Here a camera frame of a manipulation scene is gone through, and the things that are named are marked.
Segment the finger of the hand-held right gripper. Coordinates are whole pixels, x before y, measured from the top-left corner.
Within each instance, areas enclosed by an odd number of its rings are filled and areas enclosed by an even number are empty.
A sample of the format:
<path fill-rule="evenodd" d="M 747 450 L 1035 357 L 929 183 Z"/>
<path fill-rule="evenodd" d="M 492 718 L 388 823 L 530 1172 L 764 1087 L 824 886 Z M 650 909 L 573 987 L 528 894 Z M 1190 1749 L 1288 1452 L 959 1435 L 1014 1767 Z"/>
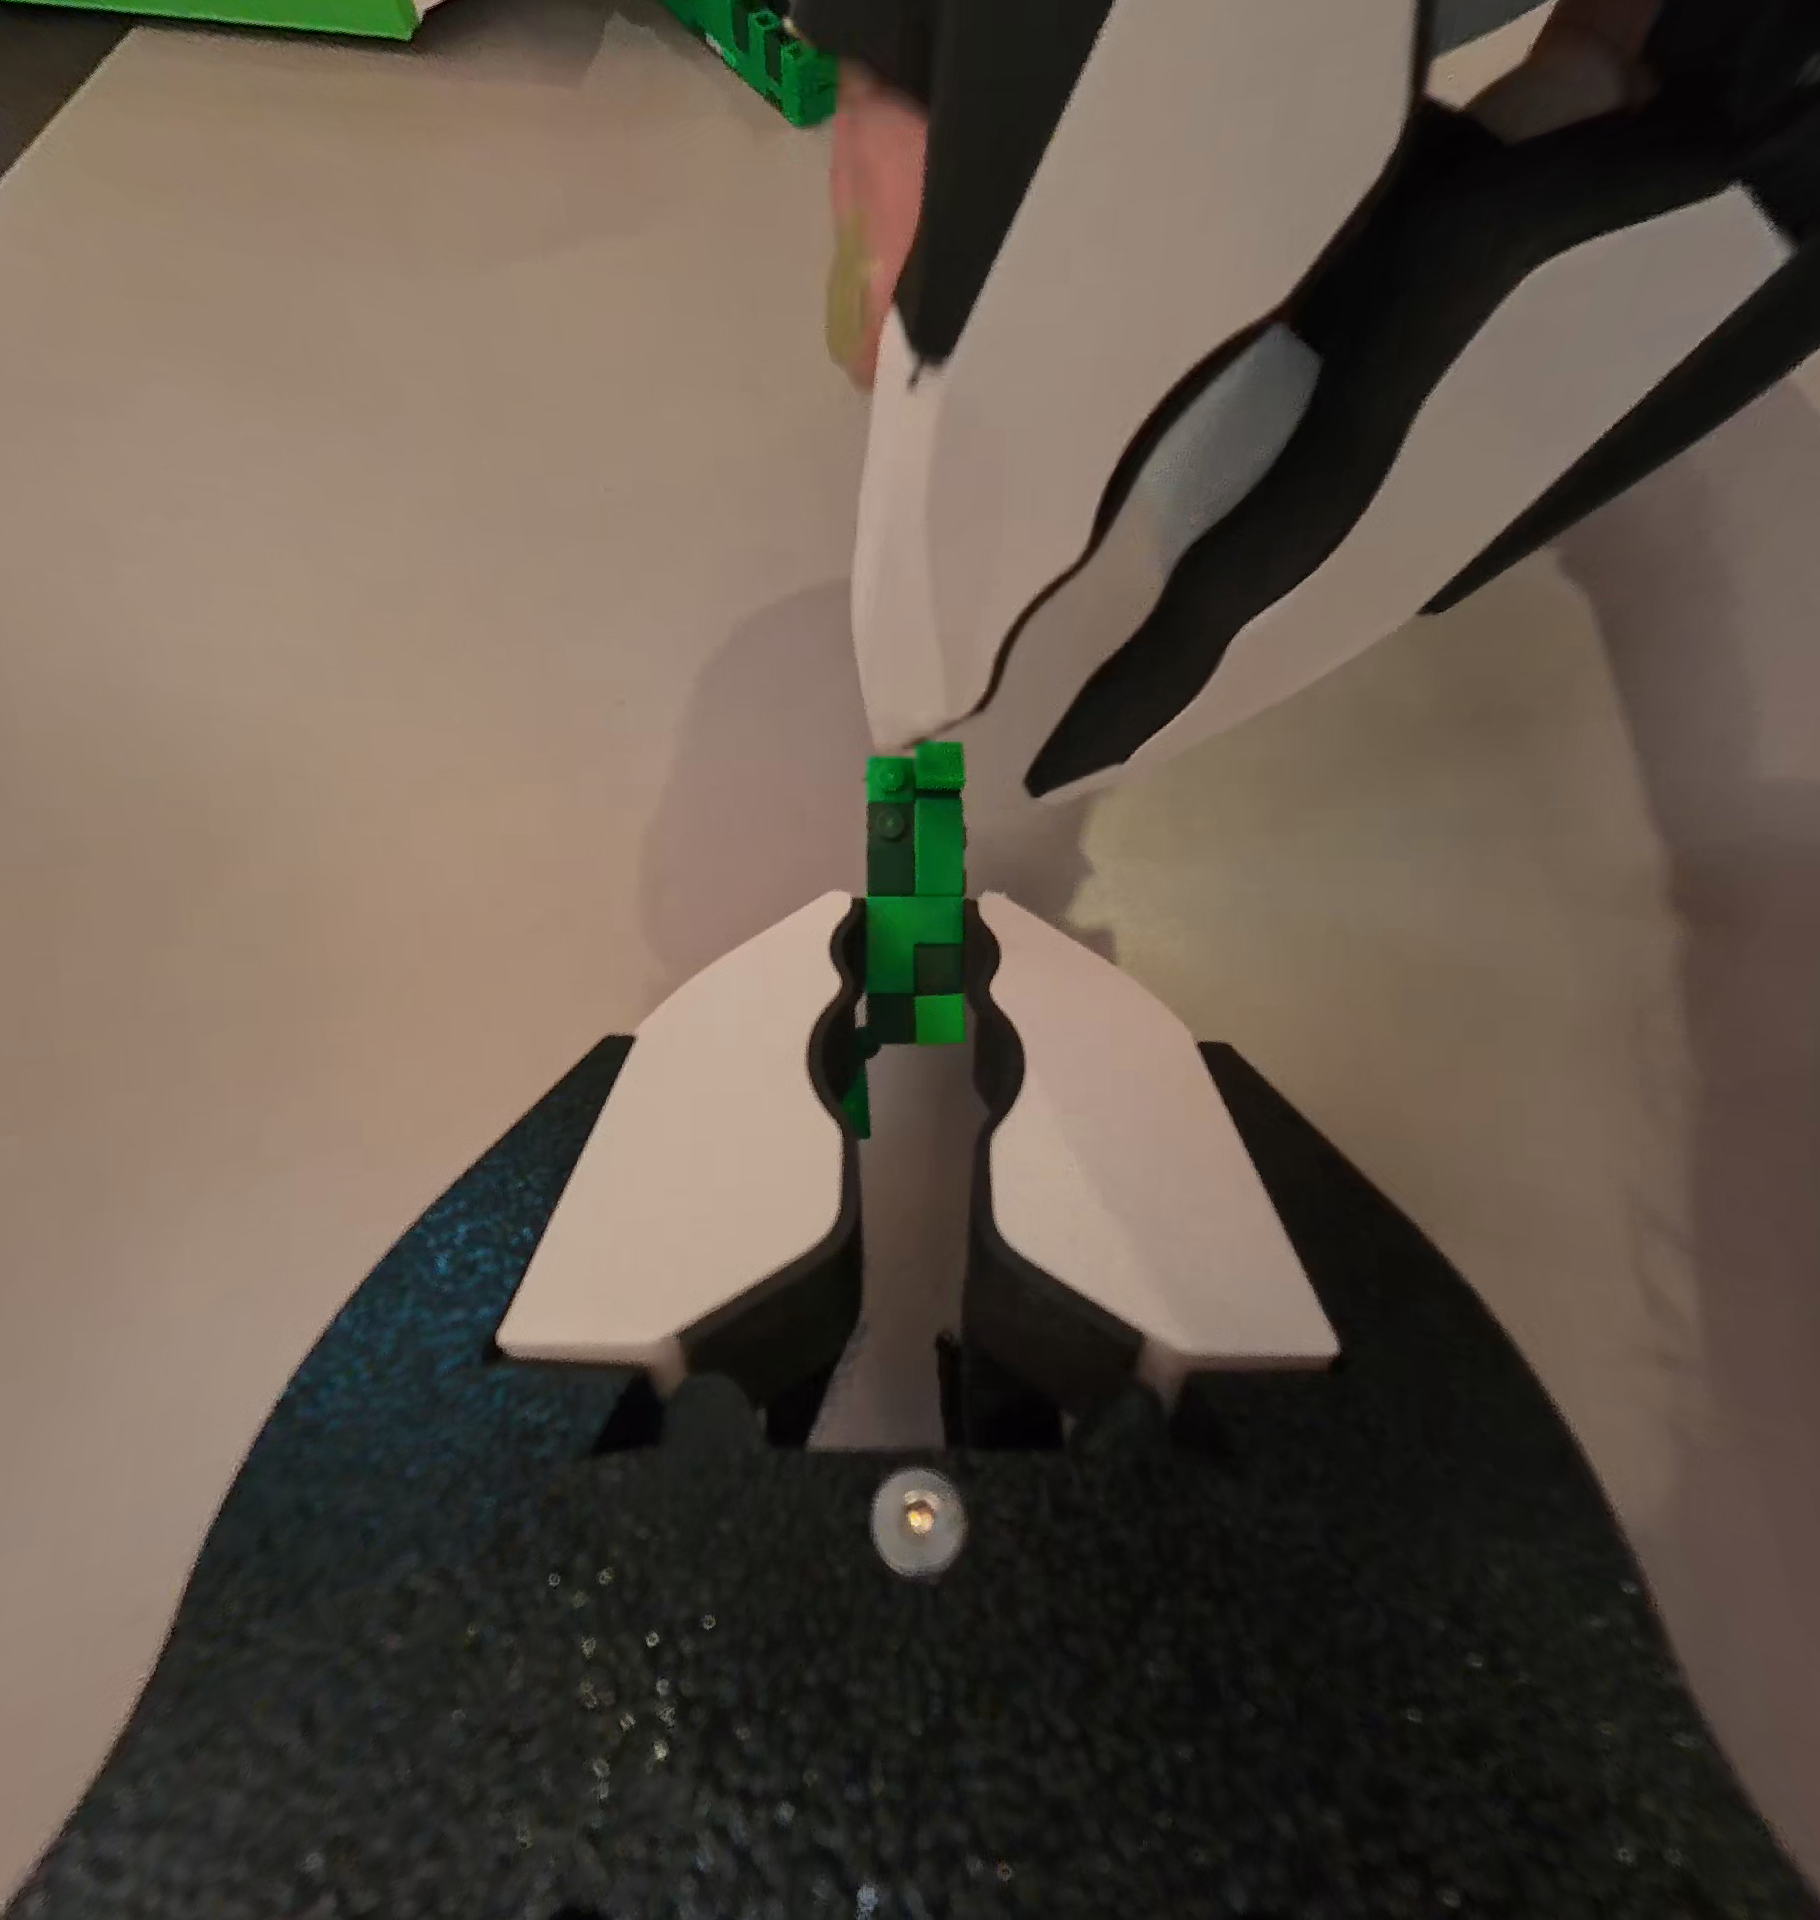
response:
<path fill-rule="evenodd" d="M 1377 192 L 1414 3 L 799 5 L 926 111 L 849 636 L 872 741 L 1035 748 L 1278 467 L 1325 372 L 1284 311 Z"/>
<path fill-rule="evenodd" d="M 1820 223 L 1794 244 L 1728 186 L 1584 240 L 1531 269 L 1418 407 L 1375 493 L 1329 557 L 1232 625 L 1228 592 L 1181 616 L 1157 684 L 1091 686 L 1027 769 L 1056 801 L 1225 735 L 1341 670 L 1481 560 L 1658 383 L 1768 289 L 1820 333 Z"/>

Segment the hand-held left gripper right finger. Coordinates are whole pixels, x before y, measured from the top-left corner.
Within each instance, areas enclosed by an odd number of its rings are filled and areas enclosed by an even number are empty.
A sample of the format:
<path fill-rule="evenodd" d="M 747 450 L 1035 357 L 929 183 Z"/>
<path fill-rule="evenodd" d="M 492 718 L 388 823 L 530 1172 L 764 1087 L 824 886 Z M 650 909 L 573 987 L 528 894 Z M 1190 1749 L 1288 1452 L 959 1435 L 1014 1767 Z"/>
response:
<path fill-rule="evenodd" d="M 1161 999 L 999 894 L 966 1342 L 1012 1372 L 1325 1369 L 1338 1336 L 1204 1047 Z"/>

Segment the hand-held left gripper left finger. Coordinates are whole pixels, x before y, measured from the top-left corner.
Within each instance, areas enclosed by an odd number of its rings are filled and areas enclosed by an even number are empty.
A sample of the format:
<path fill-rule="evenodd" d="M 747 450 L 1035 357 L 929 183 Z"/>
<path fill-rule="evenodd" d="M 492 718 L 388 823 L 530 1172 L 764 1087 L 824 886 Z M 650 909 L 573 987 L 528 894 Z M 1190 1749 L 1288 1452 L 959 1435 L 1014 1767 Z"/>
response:
<path fill-rule="evenodd" d="M 851 905 L 817 896 L 644 1019 L 497 1327 L 506 1356 L 738 1369 L 701 1345 L 846 1214 L 846 1129 L 808 1047 Z"/>

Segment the green toy brick assembly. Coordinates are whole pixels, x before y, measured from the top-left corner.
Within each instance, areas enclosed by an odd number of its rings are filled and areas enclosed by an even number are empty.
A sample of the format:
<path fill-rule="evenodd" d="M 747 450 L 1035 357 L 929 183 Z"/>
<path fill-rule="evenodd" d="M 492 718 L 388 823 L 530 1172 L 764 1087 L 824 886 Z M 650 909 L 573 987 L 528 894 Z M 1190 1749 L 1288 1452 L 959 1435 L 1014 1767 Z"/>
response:
<path fill-rule="evenodd" d="M 966 1038 L 966 751 L 919 743 L 867 765 L 867 971 L 858 1065 L 844 1097 L 870 1125 L 868 1062 L 887 1047 Z"/>

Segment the grey desk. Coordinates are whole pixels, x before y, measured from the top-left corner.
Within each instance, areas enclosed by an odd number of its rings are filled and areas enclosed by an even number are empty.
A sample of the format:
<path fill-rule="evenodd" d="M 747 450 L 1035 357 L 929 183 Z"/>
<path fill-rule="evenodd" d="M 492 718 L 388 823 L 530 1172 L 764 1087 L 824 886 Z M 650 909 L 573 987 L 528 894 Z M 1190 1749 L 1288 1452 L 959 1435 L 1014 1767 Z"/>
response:
<path fill-rule="evenodd" d="M 353 1282 L 848 868 L 824 159 L 641 5 L 459 5 L 136 32 L 0 179 L 0 1909 Z M 982 845 L 1497 1310 L 1820 1886 L 1820 354 Z"/>

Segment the person's right hand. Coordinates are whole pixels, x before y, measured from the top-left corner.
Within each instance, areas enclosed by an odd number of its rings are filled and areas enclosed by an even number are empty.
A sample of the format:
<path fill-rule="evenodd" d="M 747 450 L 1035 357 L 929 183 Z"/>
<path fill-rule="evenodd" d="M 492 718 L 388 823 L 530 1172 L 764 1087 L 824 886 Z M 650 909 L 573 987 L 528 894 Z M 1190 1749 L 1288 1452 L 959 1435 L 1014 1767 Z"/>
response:
<path fill-rule="evenodd" d="M 830 117 L 826 351 L 860 393 L 874 387 L 921 210 L 929 117 L 855 61 L 842 61 Z"/>

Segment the green brick model section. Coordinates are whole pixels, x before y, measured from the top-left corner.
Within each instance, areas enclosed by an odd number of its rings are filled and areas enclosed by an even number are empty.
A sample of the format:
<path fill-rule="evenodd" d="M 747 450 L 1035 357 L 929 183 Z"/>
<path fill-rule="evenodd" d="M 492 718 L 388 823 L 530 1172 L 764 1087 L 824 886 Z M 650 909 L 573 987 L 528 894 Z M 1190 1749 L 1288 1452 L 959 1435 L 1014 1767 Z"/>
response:
<path fill-rule="evenodd" d="M 796 34 L 788 16 L 757 3 L 662 3 L 664 12 L 799 131 L 835 111 L 839 65 Z"/>

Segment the green toy set box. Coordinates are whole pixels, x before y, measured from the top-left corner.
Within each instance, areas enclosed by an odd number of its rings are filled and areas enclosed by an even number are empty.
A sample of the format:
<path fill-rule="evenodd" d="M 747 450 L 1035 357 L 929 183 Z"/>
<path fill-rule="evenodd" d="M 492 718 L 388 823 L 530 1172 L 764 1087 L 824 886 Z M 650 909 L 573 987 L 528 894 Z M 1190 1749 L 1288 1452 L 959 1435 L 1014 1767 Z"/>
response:
<path fill-rule="evenodd" d="M 20 10 L 96 12 L 136 23 L 410 43 L 440 3 L 10 3 Z"/>

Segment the black tape strip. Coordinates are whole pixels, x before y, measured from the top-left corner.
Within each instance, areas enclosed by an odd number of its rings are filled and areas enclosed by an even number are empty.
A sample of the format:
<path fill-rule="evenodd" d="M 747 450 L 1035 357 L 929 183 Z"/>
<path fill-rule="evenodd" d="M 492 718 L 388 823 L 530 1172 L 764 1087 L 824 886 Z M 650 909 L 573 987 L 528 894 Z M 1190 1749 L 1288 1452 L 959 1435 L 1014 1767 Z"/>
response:
<path fill-rule="evenodd" d="M 130 28 L 123 12 L 0 5 L 0 180 Z"/>

